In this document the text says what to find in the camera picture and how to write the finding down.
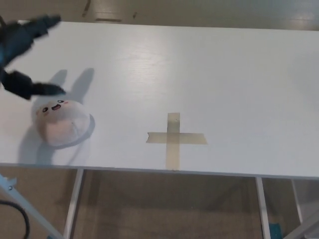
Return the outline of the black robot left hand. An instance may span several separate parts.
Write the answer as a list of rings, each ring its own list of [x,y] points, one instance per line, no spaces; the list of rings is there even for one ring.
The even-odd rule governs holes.
[[[0,19],[0,83],[4,89],[23,99],[32,96],[57,96],[66,92],[60,86],[51,83],[34,83],[30,77],[19,72],[8,73],[5,67],[15,58],[32,48],[34,40],[48,34],[49,29],[61,21],[59,14],[43,15],[25,23]]]

